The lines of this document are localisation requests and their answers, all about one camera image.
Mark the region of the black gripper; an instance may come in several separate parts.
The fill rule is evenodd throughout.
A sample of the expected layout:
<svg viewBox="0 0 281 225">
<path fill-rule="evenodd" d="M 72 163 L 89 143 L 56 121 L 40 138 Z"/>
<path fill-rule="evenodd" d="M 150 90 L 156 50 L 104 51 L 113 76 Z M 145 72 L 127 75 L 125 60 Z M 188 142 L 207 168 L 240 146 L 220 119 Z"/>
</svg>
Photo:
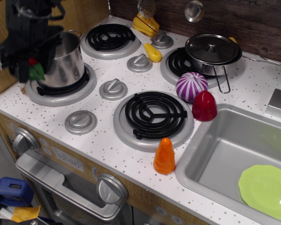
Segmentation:
<svg viewBox="0 0 281 225">
<path fill-rule="evenodd" d="M 7 4 L 7 38 L 0 44 L 0 68 L 9 72 L 20 83 L 29 77 L 29 60 L 38 56 L 38 62 L 47 73 L 54 61 L 56 45 L 64 30 L 60 25 L 49 25 L 49 21 L 62 20 L 64 8 L 61 4 Z"/>
</svg>

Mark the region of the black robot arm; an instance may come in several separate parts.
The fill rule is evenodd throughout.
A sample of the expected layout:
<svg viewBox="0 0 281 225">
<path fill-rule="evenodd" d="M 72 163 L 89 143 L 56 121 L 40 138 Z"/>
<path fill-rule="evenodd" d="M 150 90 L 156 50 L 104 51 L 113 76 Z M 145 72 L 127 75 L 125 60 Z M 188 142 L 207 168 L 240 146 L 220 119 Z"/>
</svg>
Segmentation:
<svg viewBox="0 0 281 225">
<path fill-rule="evenodd" d="M 8 68 L 19 82 L 29 79 L 33 62 L 47 73 L 53 63 L 56 48 L 62 43 L 60 25 L 65 10 L 59 0 L 7 0 L 5 4 L 7 38 L 0 44 L 0 69 Z"/>
</svg>

